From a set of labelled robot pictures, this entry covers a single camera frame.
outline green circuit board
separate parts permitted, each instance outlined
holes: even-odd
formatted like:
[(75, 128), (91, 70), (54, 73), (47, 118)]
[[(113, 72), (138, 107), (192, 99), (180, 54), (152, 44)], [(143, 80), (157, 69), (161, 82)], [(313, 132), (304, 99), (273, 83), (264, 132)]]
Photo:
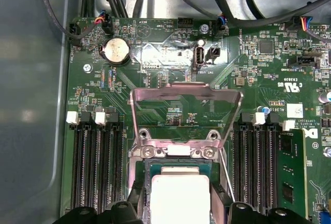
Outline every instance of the green circuit board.
[[(74, 22), (84, 29), (93, 19), (80, 18)], [(200, 32), (203, 24), (209, 27), (206, 34)], [(271, 113), (278, 114), (280, 123), (295, 120), (295, 128), (304, 130), (287, 132), (294, 137), (292, 155), (284, 155), (281, 144), (275, 147), (277, 205), (318, 223), (319, 212), (327, 208), (331, 197), (331, 158), (323, 155), (324, 149), (331, 146), (331, 134), (329, 127), (321, 127), (321, 119), (329, 115), (319, 101), (322, 92), (330, 91), (330, 44), (312, 39), (302, 30), (288, 30), (283, 23), (258, 29), (226, 27), (222, 37), (215, 36), (215, 23), (211, 20), (193, 20), (189, 28), (177, 25), (176, 19), (113, 19), (113, 37), (124, 39), (131, 49), (130, 62), (122, 67), (110, 66), (100, 56), (101, 44), (111, 38), (100, 26), (83, 38), (79, 47), (71, 46), (67, 110), (79, 115), (90, 112), (92, 117), (95, 112), (106, 112), (107, 118), (119, 114), (121, 166), (109, 171), (110, 177), (116, 174), (117, 199), (128, 196), (127, 154), (134, 141), (131, 90), (161, 88), (173, 82), (204, 82), (212, 89), (242, 91), (240, 113), (253, 115), (258, 107), (268, 107)], [(330, 37), (328, 25), (311, 24), (311, 29)], [(206, 62), (201, 68), (192, 69), (193, 48), (199, 39), (205, 42)], [(208, 57), (211, 48), (219, 48), (215, 59)], [(303, 55), (315, 57), (318, 63), (289, 66), (289, 61)], [(83, 70), (86, 64), (92, 67), (88, 73)], [(183, 96), (177, 101), (142, 102), (137, 116), (139, 127), (148, 128), (153, 138), (205, 139), (211, 128), (224, 127), (228, 108), (217, 101), (202, 102)], [(61, 215), (70, 209), (72, 198), (74, 135), (68, 125)], [(230, 176), (233, 176), (232, 139), (229, 136), (226, 143)]]

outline orange wire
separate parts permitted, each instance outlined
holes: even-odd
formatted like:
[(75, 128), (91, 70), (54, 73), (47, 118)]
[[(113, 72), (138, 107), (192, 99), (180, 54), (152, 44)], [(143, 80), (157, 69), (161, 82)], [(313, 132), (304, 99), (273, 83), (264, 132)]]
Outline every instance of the orange wire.
[(300, 17), (300, 19), (301, 19), (302, 29), (303, 29), (304, 31), (306, 31), (306, 26), (305, 26), (304, 18), (303, 18), (303, 17)]
[(95, 20), (94, 20), (94, 23), (95, 24), (98, 24), (97, 21), (98, 20), (101, 20), (102, 22), (104, 21), (104, 17), (97, 17)]

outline ram slot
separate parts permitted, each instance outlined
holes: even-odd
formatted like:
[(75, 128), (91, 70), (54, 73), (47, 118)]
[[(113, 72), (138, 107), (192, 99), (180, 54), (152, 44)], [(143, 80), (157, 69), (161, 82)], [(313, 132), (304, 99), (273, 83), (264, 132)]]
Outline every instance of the ram slot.
[(111, 202), (110, 152), (112, 141), (109, 130), (99, 130), (98, 136), (100, 137), (98, 213), (102, 213)]
[(247, 143), (250, 131), (246, 125), (235, 125), (235, 136), (233, 141), (233, 185), (237, 201), (247, 201)]
[(73, 162), (72, 162), (72, 188), (71, 188), (71, 209), (80, 206), (83, 183), (83, 144), (84, 131), (77, 129), (74, 131), (73, 141)]
[(277, 181), (277, 162), (276, 162), (276, 150), (278, 144), (279, 135), (278, 130), (275, 126), (266, 127), (266, 178), (265, 184), (268, 185), (266, 191), (266, 204), (267, 208), (277, 207), (277, 191), (276, 191), (276, 181)]
[(239, 125), (237, 123), (234, 124), (234, 139), (233, 139), (233, 147), (232, 147), (232, 185), (234, 197), (237, 201), (240, 201), (240, 157), (239, 157), (239, 147), (240, 147), (240, 130)]
[(253, 204), (254, 199), (257, 197), (256, 188), (256, 178), (255, 178), (255, 168), (252, 161), (255, 160), (255, 140), (253, 137), (252, 126), (247, 126), (247, 148), (246, 148), (246, 195), (247, 199), (245, 202)]
[(88, 127), (84, 130), (84, 168), (83, 168), (83, 193), (82, 206), (94, 207), (94, 182), (96, 166), (96, 137), (95, 130)]
[(268, 185), (265, 184), (265, 176), (266, 176), (266, 156), (265, 156), (265, 149), (266, 149), (266, 140), (265, 140), (265, 131), (263, 130), (262, 126), (256, 127), (255, 131), (257, 133), (257, 151), (258, 151), (258, 187), (259, 187), (259, 205), (257, 206), (259, 208), (259, 212), (261, 214), (265, 214), (265, 206), (266, 206), (266, 201), (265, 201), (265, 192), (267, 188), (269, 187)]
[(113, 168), (114, 176), (112, 183), (113, 201), (122, 200), (122, 171), (123, 171), (123, 141), (118, 130), (113, 130)]

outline gray metal case wall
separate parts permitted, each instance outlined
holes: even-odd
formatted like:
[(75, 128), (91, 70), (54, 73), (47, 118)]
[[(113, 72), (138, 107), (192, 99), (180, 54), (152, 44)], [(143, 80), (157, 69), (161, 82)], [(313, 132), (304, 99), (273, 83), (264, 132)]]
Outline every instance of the gray metal case wall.
[[(135, 0), (126, 0), (129, 15)], [(214, 0), (193, 0), (215, 14)], [(315, 0), (255, 0), (273, 16)], [(50, 0), (61, 23), (79, 0)], [(252, 18), (229, 0), (237, 18)], [(107, 2), (97, 0), (97, 9)], [(330, 4), (310, 15), (327, 22)], [(204, 18), (181, 0), (145, 0), (142, 17)], [(68, 46), (41, 0), (0, 0), (0, 223), (52, 223), (59, 217)]]

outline red wire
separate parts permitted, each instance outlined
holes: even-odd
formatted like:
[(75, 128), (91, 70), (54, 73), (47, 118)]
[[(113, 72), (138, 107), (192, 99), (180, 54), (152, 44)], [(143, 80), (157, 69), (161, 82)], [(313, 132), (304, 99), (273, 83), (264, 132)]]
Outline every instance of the red wire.
[(304, 17), (304, 25), (305, 25), (305, 28), (307, 29), (307, 17)]

